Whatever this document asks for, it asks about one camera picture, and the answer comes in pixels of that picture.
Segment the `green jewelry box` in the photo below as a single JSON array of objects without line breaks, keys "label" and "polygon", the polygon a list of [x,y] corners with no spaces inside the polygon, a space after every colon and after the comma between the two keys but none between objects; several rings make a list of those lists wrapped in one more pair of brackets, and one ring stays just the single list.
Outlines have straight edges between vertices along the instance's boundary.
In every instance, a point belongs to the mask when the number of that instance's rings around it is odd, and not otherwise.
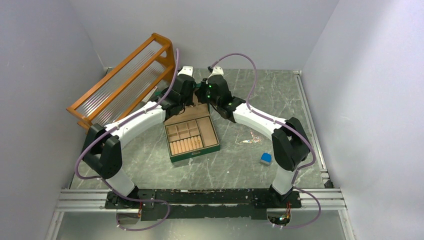
[{"label": "green jewelry box", "polygon": [[193,105],[163,122],[171,163],[203,156],[221,150],[210,105],[198,103],[193,95]]}]

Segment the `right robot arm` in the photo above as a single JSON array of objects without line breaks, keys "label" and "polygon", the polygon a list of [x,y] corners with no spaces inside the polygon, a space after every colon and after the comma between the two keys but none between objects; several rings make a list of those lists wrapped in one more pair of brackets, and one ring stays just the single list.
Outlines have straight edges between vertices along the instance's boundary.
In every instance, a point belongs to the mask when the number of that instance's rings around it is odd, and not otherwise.
[{"label": "right robot arm", "polygon": [[247,126],[272,141],[278,168],[269,199],[275,207],[287,203],[300,164],[311,152],[311,144],[300,121],[295,117],[278,118],[249,106],[247,101],[232,95],[227,81],[220,74],[204,78],[195,95],[200,103],[209,104],[223,119]]}]

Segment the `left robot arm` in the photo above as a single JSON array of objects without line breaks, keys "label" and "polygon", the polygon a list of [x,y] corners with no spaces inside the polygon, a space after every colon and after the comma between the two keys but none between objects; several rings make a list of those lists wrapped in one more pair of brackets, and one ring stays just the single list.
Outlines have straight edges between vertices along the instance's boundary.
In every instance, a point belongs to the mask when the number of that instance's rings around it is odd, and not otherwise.
[{"label": "left robot arm", "polygon": [[138,203],[139,189],[123,170],[122,149],[133,138],[191,105],[195,87],[191,75],[179,73],[172,86],[141,109],[107,126],[96,123],[89,128],[79,160],[119,194],[118,201],[124,207],[132,208]]}]

